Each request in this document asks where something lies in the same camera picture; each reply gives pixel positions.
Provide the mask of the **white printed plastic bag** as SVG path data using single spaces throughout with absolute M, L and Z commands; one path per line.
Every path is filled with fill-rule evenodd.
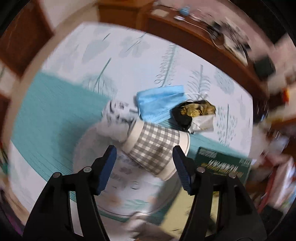
M 96 124 L 99 135 L 120 143 L 125 142 L 138 119 L 138 110 L 128 103 L 111 100 L 102 111 L 102 119 Z

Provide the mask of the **wooden tv cabinet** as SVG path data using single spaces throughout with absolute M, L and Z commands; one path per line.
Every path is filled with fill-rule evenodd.
M 202 25 L 189 25 L 174 19 L 176 13 L 154 1 L 99 1 L 100 21 L 117 24 L 156 35 L 171 41 L 210 62 L 244 87 L 255 99 L 268 97 L 252 63 L 245 66 L 232 53 L 217 47 Z

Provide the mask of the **dark green toaster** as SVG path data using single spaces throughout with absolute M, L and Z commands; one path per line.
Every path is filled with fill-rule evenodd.
M 260 81 L 265 81 L 276 72 L 271 58 L 266 55 L 253 63 L 253 68 Z

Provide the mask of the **dark green flat box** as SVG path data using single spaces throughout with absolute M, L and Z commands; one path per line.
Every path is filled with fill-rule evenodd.
M 198 149 L 195 163 L 213 174 L 227 176 L 234 173 L 243 185 L 246 184 L 251 169 L 251 160 L 248 158 L 231 156 L 203 147 Z

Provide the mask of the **grey checked paper cup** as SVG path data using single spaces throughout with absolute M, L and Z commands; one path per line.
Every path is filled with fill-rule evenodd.
M 190 135 L 138 119 L 121 149 L 149 173 L 166 181 L 176 172 L 172 157 L 175 146 L 188 154 Z

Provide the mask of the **black gold foil wrapper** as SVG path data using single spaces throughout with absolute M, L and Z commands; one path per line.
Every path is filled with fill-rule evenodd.
M 207 100 L 186 101 L 171 110 L 178 127 L 188 133 L 212 131 L 216 107 Z

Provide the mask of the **leaf-print tablecloth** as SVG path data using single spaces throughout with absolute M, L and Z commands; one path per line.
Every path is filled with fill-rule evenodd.
M 16 116 L 10 184 L 31 211 L 50 176 L 79 171 L 109 145 L 120 148 L 135 121 L 179 129 L 170 115 L 182 101 L 216 107 L 212 131 L 186 136 L 199 147 L 247 156 L 252 97 L 235 80 L 179 45 L 116 25 L 83 23 L 42 62 Z

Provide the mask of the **blue face mask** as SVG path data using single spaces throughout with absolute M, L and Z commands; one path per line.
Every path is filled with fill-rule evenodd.
M 171 117 L 171 110 L 186 101 L 182 85 L 140 91 L 136 95 L 140 118 L 148 123 L 161 123 Z

